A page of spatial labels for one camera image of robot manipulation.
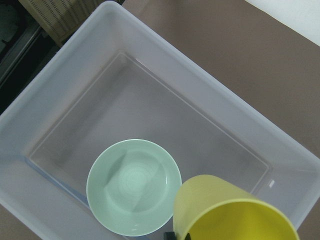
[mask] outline beige vent grille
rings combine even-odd
[[[19,0],[58,46],[105,0]]]

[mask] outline plastic bin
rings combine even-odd
[[[216,175],[296,227],[320,195],[317,157],[105,2],[0,116],[0,203],[43,239],[123,239],[96,221],[85,189],[97,156],[133,138],[165,148],[183,182]]]

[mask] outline green bowl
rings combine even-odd
[[[107,148],[91,167],[86,196],[95,218],[130,237],[161,228],[173,215],[181,175],[171,155],[142,139]]]

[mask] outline white paper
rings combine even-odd
[[[320,46],[320,0],[246,0]]]

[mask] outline yellow cup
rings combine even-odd
[[[280,210],[212,175],[182,184],[174,200],[173,230],[177,240],[299,240]]]

